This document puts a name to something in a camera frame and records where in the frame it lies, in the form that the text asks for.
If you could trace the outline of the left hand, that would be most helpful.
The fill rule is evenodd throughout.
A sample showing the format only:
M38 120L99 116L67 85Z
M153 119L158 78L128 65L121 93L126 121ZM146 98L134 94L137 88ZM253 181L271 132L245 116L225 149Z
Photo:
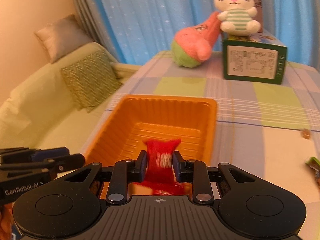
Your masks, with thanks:
M1 217L0 217L0 239L9 240L11 239L12 233L12 203L1 206Z

